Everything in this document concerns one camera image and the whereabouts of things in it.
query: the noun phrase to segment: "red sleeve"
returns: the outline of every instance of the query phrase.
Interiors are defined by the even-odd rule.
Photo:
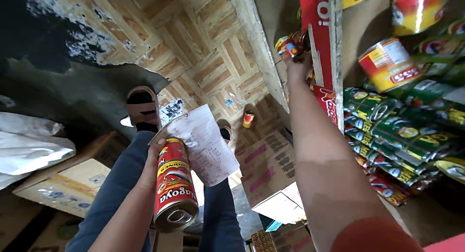
[[[424,252],[419,244],[388,218],[360,219],[346,226],[331,252]]]

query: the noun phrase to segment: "jeans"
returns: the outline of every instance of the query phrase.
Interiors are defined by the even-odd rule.
[[[79,224],[78,233],[68,243],[67,252],[89,250],[126,195],[136,185],[147,159],[148,142],[154,135],[155,133],[149,131],[137,132],[128,148],[119,156],[84,221]],[[204,224],[199,251],[245,251],[228,179],[216,186],[205,187],[204,191]],[[142,251],[151,252],[148,232]]]

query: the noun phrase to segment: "sandal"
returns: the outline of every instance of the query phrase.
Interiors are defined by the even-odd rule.
[[[131,124],[136,125],[137,123],[145,122],[156,125],[158,129],[161,130],[160,107],[158,106],[157,94],[155,94],[155,92],[147,86],[139,86],[131,89],[127,98],[129,99],[132,95],[138,93],[148,93],[152,98],[152,102],[126,104]]]

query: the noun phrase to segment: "parquet floor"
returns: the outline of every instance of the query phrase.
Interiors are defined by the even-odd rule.
[[[231,0],[56,2],[67,17],[113,39],[99,63],[134,63],[171,81],[159,94],[161,111],[176,104],[181,115],[208,104],[217,120],[231,124],[236,150],[272,132],[279,121]],[[256,114],[251,129],[242,127],[246,105]],[[163,122],[171,118],[163,116]]]

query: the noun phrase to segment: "hand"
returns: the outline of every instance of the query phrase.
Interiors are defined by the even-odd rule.
[[[291,56],[285,55],[284,62],[287,65],[287,82],[304,83],[311,70],[311,55],[303,54],[303,62],[295,63]]]
[[[165,145],[166,139],[160,139],[157,144],[150,146],[144,170],[136,184],[139,187],[153,189],[154,194],[157,187],[158,155]]]

